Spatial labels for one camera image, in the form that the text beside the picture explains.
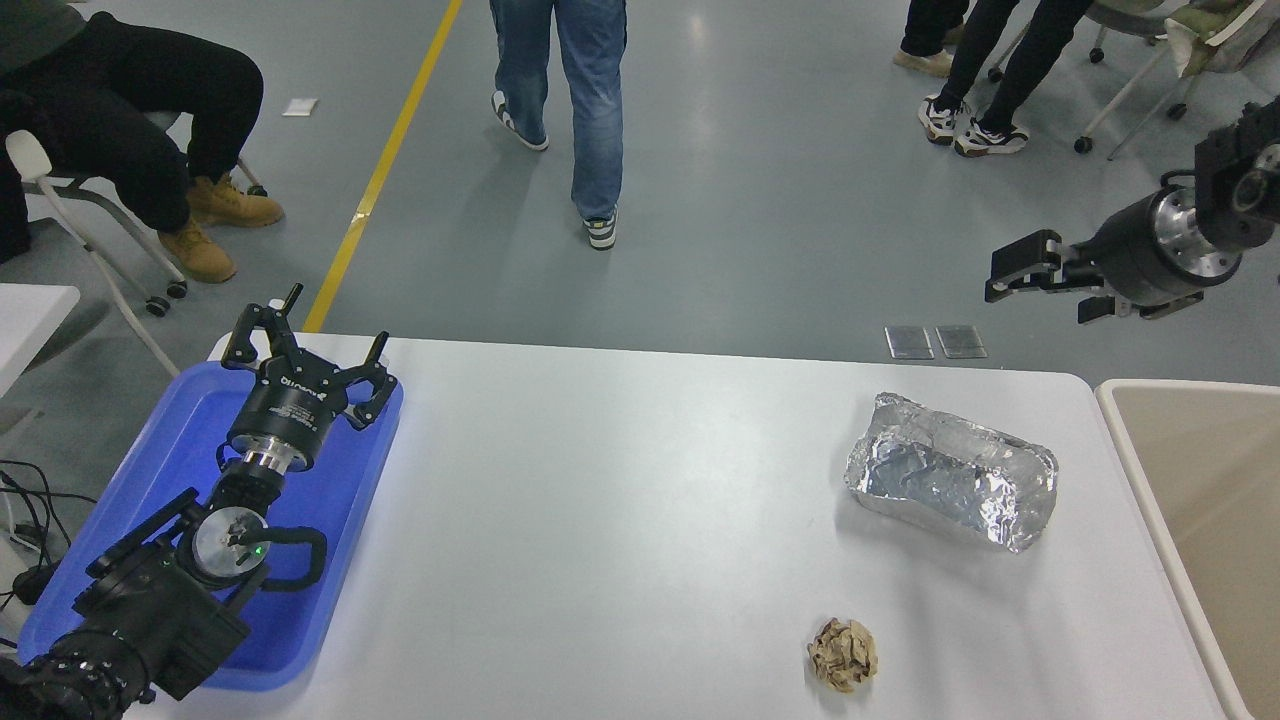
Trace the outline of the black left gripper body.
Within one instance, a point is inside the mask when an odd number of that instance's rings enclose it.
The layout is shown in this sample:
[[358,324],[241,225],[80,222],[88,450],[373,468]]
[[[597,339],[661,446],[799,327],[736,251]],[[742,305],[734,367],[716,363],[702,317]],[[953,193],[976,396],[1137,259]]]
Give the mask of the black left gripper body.
[[236,452],[246,455],[252,445],[273,438],[292,448],[292,471],[308,470],[347,405],[344,386],[334,380],[339,370],[316,355],[303,355],[300,360],[279,356],[261,363],[227,441]]

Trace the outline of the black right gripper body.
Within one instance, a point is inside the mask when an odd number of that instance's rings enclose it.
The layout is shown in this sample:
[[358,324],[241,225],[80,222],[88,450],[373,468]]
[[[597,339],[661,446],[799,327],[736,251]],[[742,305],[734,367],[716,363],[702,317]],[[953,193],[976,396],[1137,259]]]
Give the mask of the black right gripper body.
[[1158,245],[1155,218],[1170,193],[1151,193],[1112,214],[1074,249],[1092,263],[1110,288],[1126,301],[1149,307],[1203,290]]

